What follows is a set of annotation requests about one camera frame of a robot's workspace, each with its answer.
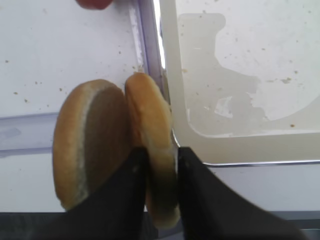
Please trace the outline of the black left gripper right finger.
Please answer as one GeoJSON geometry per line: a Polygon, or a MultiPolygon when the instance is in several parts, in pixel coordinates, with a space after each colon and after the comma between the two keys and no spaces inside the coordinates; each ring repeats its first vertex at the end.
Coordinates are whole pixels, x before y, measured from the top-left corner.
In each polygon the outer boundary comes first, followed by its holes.
{"type": "Polygon", "coordinates": [[[305,240],[291,222],[225,185],[193,150],[178,150],[178,202],[186,240],[305,240]]]}

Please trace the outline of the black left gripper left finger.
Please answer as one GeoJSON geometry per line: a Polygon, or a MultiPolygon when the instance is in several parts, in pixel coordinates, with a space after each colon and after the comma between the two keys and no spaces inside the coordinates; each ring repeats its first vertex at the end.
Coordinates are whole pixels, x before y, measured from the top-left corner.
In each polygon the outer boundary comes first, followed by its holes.
{"type": "Polygon", "coordinates": [[[49,225],[50,239],[140,239],[148,168],[147,151],[133,149],[101,188],[49,225]]]}

